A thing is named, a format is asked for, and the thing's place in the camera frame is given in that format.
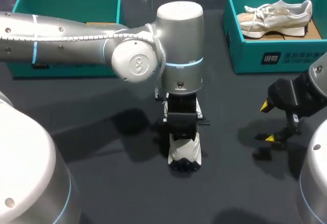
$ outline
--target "shoe sole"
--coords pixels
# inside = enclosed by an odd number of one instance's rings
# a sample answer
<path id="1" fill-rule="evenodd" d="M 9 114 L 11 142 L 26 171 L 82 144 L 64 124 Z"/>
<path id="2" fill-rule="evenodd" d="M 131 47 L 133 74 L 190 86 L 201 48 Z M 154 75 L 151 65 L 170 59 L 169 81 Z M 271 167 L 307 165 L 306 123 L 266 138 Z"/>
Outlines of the shoe sole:
<path id="1" fill-rule="evenodd" d="M 283 34 L 285 36 L 297 36 L 297 37 L 304 37 L 306 35 L 306 27 L 296 27 L 296 28 L 284 28 L 284 27 L 274 27 L 267 31 L 259 31 L 259 32 L 249 32 L 249 31 L 242 31 L 244 36 L 253 39 L 260 39 L 265 34 L 269 32 L 278 32 L 279 34 Z"/>

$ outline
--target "shoe lace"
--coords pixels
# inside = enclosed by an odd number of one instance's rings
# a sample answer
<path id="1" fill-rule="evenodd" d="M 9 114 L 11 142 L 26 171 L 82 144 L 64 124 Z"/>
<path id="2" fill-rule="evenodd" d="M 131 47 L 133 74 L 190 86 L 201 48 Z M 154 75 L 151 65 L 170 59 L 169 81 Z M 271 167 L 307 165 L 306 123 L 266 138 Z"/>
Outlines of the shoe lace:
<path id="1" fill-rule="evenodd" d="M 247 13 L 253 13 L 253 20 L 251 26 L 249 27 L 249 30 L 251 29 L 257 18 L 264 19 L 265 15 L 273 14 L 272 12 L 269 12 L 269 8 L 270 8 L 270 4 L 263 4 L 258 8 L 251 8 L 248 6 L 244 6 L 244 9 Z"/>

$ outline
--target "cable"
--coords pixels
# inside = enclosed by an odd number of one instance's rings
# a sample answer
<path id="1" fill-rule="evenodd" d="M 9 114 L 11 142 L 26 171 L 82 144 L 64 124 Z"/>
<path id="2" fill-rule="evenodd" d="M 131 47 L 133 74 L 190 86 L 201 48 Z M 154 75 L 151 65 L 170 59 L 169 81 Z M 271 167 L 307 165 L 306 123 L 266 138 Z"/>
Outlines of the cable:
<path id="1" fill-rule="evenodd" d="M 161 54 L 162 54 L 161 67 L 160 67 L 160 71 L 159 71 L 159 74 L 158 74 L 158 77 L 157 77 L 157 80 L 156 80 L 156 85 L 155 85 L 155 88 L 154 88 L 155 96 L 156 96 L 156 98 L 159 98 L 159 97 L 157 97 L 157 95 L 158 96 L 160 95 L 159 87 L 162 87 L 161 78 L 162 78 L 162 75 L 164 74 L 164 71 L 165 71 L 167 58 L 166 58 L 165 51 L 164 51 L 164 49 L 163 49 L 163 47 L 161 45 L 161 42 L 160 42 L 158 36 L 154 35 L 154 31 L 153 31 L 153 28 L 152 28 L 151 24 L 146 24 L 145 26 L 149 28 L 149 30 L 152 33 L 153 37 L 155 38 L 155 40 L 157 40 L 158 44 L 156 45 L 156 47 L 159 48 L 159 50 L 161 51 Z"/>
<path id="2" fill-rule="evenodd" d="M 0 36 L 0 40 L 5 41 L 33 41 L 33 42 L 63 42 L 63 41 L 93 41 L 114 38 L 134 38 L 140 41 L 154 45 L 153 39 L 148 39 L 136 34 L 112 34 L 112 35 L 95 35 L 95 36 L 63 36 L 63 37 L 25 37 L 25 36 Z"/>

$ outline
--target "logo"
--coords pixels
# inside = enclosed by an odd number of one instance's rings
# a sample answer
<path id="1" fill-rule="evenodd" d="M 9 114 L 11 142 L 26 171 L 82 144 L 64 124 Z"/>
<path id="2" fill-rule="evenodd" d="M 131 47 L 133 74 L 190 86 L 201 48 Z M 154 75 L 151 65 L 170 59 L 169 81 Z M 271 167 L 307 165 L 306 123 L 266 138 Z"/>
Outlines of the logo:
<path id="1" fill-rule="evenodd" d="M 150 62 L 145 55 L 136 56 L 129 62 L 129 71 L 136 76 L 143 75 L 148 71 L 149 67 Z"/>
<path id="2" fill-rule="evenodd" d="M 264 53 L 261 64 L 277 64 L 281 54 L 281 52 Z"/>
<path id="3" fill-rule="evenodd" d="M 135 63 L 136 63 L 136 65 L 135 65 L 136 72 L 137 73 L 140 73 L 143 70 L 143 67 L 142 67 L 142 65 L 143 65 L 142 59 L 141 58 L 137 58 Z"/>

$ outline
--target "cardboard box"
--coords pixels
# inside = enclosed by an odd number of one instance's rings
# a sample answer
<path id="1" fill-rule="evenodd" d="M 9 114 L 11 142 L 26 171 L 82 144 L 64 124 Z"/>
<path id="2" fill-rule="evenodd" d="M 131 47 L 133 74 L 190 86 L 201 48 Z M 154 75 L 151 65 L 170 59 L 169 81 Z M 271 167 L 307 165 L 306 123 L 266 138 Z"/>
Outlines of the cardboard box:
<path id="1" fill-rule="evenodd" d="M 226 0 L 223 27 L 234 72 L 303 72 L 327 52 L 327 0 L 311 0 L 313 18 L 305 37 L 265 35 L 259 40 L 245 39 L 237 15 L 244 6 L 252 8 L 279 0 Z M 305 0 L 283 0 L 289 4 Z"/>
<path id="2" fill-rule="evenodd" d="M 89 24 L 124 24 L 121 0 L 17 0 L 13 12 L 38 14 Z M 116 77 L 104 65 L 7 64 L 14 78 Z"/>

